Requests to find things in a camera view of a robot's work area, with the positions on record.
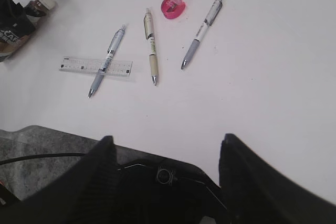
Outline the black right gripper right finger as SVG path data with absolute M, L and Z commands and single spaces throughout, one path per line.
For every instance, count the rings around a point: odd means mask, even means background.
M 335 223 L 335 205 L 278 172 L 234 134 L 221 144 L 219 184 L 233 223 Z

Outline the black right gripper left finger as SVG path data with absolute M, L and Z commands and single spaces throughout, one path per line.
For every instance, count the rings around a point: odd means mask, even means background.
M 105 136 L 57 180 L 3 208 L 1 223 L 112 223 L 116 187 L 116 147 Z

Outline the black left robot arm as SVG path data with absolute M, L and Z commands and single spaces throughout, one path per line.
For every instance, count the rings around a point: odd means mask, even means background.
M 22 37 L 36 30 L 25 9 L 13 0 L 1 0 L 1 41 L 18 45 Z

